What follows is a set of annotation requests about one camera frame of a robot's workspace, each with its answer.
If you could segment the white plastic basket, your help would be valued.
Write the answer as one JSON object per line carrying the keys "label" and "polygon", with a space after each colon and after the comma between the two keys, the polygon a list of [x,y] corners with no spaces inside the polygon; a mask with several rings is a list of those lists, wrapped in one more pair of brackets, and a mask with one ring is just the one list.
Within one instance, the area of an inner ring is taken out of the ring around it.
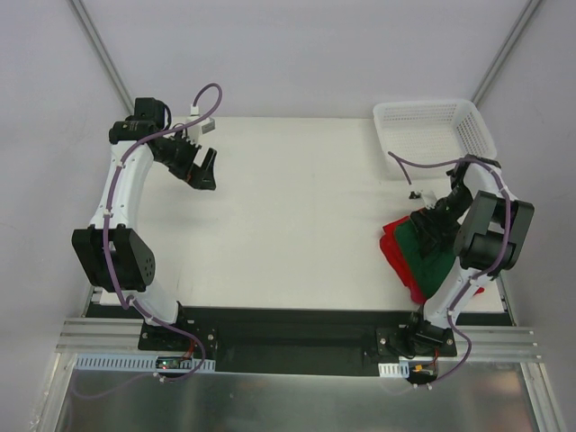
{"label": "white plastic basket", "polygon": [[378,103],[373,108],[373,121],[390,179],[404,178],[391,153],[424,165],[468,154],[497,157],[484,119],[465,99]]}

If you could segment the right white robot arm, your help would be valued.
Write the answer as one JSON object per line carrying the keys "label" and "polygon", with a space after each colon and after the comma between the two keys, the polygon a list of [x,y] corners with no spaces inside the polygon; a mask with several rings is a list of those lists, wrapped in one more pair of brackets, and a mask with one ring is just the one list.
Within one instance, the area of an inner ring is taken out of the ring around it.
{"label": "right white robot arm", "polygon": [[505,185],[497,161],[467,155],[450,165],[450,194],[409,216],[421,257],[435,250],[455,255],[445,280],[412,314],[404,334],[405,347],[417,356],[444,346],[477,289],[516,264],[535,214],[532,203]]}

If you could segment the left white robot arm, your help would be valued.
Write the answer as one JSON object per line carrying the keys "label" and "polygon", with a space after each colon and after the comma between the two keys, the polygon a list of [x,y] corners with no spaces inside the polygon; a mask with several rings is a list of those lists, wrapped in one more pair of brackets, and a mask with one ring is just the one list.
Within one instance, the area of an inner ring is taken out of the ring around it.
{"label": "left white robot arm", "polygon": [[136,99],[133,114],[109,130],[110,166],[96,212],[71,238],[90,284],[114,294],[124,309],[142,311],[148,323],[165,322],[158,336],[173,350],[189,343],[191,330],[178,320],[179,303],[157,281],[156,258],[137,231],[140,201],[155,163],[195,190],[215,190],[216,150],[208,148],[203,161],[195,162],[200,137],[214,128],[197,101],[185,122],[173,123],[165,103]]}

